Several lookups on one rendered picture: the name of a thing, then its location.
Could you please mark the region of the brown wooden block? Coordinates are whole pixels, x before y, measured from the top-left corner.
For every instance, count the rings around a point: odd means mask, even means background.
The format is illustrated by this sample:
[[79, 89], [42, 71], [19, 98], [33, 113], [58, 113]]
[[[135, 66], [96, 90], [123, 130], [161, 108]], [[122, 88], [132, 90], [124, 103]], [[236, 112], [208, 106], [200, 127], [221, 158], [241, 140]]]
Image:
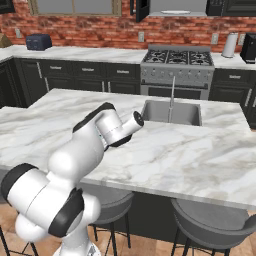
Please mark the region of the brown wooden block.
[[12, 46], [10, 39], [3, 33], [0, 33], [0, 48]]

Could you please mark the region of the window with wooden frame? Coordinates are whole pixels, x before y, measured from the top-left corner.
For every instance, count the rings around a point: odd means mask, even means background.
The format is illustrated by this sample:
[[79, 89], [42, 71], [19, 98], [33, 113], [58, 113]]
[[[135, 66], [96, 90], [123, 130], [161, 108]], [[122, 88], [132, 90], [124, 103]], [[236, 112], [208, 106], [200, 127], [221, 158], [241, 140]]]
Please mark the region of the window with wooden frame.
[[120, 16], [122, 0], [27, 0], [32, 15]]

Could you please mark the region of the black wall cupboard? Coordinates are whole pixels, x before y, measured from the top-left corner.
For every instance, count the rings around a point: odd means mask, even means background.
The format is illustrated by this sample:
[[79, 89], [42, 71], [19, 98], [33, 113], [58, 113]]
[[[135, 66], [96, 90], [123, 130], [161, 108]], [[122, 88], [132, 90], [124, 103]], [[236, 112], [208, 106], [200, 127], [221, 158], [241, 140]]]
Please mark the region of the black wall cupboard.
[[149, 0], [130, 0], [130, 15], [136, 16], [136, 22], [141, 22], [149, 15], [150, 1]]
[[207, 0], [206, 14], [222, 17], [256, 17], [256, 0]]
[[12, 0], [0, 0], [0, 14], [14, 13], [14, 5]]

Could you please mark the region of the black coffee machine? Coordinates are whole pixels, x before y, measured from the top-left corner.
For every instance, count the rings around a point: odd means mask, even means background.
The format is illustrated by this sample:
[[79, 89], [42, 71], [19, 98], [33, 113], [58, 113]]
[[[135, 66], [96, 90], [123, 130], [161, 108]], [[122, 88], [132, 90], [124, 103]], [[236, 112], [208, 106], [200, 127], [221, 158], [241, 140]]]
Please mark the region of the black coffee machine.
[[245, 35], [240, 57], [247, 64], [256, 63], [256, 33], [247, 33]]

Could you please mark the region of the dark kitchen island base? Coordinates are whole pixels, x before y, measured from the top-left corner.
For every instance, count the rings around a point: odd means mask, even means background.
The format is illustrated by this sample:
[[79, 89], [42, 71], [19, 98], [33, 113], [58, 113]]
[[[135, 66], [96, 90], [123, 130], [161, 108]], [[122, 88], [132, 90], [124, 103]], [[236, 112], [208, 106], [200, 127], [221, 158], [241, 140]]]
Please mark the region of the dark kitchen island base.
[[[133, 192], [132, 205], [128, 211], [130, 235], [173, 242], [177, 225], [174, 208], [169, 197]], [[109, 229], [108, 225], [99, 225]], [[115, 232], [126, 234], [125, 218], [114, 223]]]

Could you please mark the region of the short black base cupboard run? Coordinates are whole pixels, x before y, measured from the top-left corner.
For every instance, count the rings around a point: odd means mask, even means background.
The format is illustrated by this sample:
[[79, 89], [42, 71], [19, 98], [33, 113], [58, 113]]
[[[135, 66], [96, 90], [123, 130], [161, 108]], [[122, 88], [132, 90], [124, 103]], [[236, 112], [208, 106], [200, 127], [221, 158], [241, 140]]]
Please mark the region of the short black base cupboard run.
[[256, 71], [216, 69], [209, 99], [239, 103], [250, 128], [256, 130]]

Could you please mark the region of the long black base cupboard run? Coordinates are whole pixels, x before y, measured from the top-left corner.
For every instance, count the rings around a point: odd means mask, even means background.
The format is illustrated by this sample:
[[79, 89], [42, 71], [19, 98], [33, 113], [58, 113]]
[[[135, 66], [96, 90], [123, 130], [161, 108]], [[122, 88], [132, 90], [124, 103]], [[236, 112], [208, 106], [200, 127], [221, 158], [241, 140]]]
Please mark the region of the long black base cupboard run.
[[140, 66], [21, 58], [0, 62], [0, 108], [27, 108], [53, 88], [139, 94]]

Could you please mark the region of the grey bar stool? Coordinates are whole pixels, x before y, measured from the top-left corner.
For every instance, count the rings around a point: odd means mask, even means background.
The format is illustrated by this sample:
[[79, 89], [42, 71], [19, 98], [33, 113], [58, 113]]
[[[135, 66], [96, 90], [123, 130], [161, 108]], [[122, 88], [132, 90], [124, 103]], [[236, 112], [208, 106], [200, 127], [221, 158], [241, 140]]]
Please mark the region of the grey bar stool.
[[111, 231], [109, 243], [112, 244], [114, 256], [117, 255], [114, 223], [125, 218], [125, 227], [128, 247], [131, 247], [128, 211], [132, 205], [134, 193], [128, 190], [110, 188], [100, 185], [80, 183], [79, 187], [87, 194], [96, 196], [101, 203], [101, 214], [99, 218], [91, 224], [94, 229], [95, 240], [98, 240], [97, 226], [108, 225]]
[[174, 207], [177, 230], [171, 256], [174, 256], [179, 234], [186, 236], [182, 256], [187, 256], [191, 242], [212, 250], [223, 249], [224, 256], [256, 232], [256, 214], [250, 216], [244, 209], [195, 202], [184, 199], [170, 199]]

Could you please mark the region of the steel gas range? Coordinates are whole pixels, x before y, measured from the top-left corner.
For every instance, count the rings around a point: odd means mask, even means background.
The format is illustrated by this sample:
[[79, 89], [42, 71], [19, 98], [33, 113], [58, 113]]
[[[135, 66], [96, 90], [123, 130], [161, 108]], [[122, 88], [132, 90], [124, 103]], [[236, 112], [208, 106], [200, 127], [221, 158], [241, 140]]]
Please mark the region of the steel gas range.
[[207, 100], [215, 70], [205, 46], [149, 45], [140, 63], [141, 94]]

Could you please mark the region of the white paper towel roll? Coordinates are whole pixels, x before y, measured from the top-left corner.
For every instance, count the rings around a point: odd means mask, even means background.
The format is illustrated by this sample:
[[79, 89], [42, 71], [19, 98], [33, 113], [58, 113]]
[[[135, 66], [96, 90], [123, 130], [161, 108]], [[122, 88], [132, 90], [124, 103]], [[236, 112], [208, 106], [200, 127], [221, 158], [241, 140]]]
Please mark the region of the white paper towel roll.
[[229, 33], [227, 36], [227, 40], [222, 51], [222, 56], [225, 58], [233, 58], [235, 47], [238, 39], [238, 34], [235, 32]]

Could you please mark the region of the steel tap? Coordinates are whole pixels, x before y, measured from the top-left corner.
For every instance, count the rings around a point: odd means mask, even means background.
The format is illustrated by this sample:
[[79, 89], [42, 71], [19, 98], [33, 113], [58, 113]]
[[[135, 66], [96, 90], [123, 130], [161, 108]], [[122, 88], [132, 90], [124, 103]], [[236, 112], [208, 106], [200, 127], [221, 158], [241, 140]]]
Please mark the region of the steel tap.
[[172, 82], [172, 92], [171, 92], [171, 99], [170, 99], [170, 105], [169, 105], [169, 114], [168, 114], [168, 122], [171, 123], [172, 119], [172, 111], [173, 111], [173, 105], [174, 105], [174, 91], [175, 91], [175, 80], [176, 77], [173, 77], [173, 82]]

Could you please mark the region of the dark blue toaster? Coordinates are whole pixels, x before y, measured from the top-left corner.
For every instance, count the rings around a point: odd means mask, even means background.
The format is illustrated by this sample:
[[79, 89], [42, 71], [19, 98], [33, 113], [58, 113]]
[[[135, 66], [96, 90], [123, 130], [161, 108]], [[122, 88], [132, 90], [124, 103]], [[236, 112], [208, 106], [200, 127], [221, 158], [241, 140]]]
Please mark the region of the dark blue toaster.
[[31, 34], [26, 37], [28, 50], [44, 51], [52, 46], [51, 37], [48, 34]]

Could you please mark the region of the grey range hood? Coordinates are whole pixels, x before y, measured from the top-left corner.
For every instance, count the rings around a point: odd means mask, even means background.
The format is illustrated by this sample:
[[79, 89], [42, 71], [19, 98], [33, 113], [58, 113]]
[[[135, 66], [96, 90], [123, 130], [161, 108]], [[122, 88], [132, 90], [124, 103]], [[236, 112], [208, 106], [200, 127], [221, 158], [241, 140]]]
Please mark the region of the grey range hood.
[[207, 0], [150, 0], [150, 16], [205, 16]]

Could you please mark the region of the steel sink basin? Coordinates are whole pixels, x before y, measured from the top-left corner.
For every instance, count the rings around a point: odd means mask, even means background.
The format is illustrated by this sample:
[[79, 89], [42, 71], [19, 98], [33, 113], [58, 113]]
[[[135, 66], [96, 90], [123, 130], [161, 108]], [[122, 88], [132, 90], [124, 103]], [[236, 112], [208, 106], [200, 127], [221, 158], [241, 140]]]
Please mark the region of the steel sink basin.
[[141, 115], [145, 121], [202, 125], [199, 104], [175, 102], [173, 108], [170, 108], [169, 102], [146, 100]]

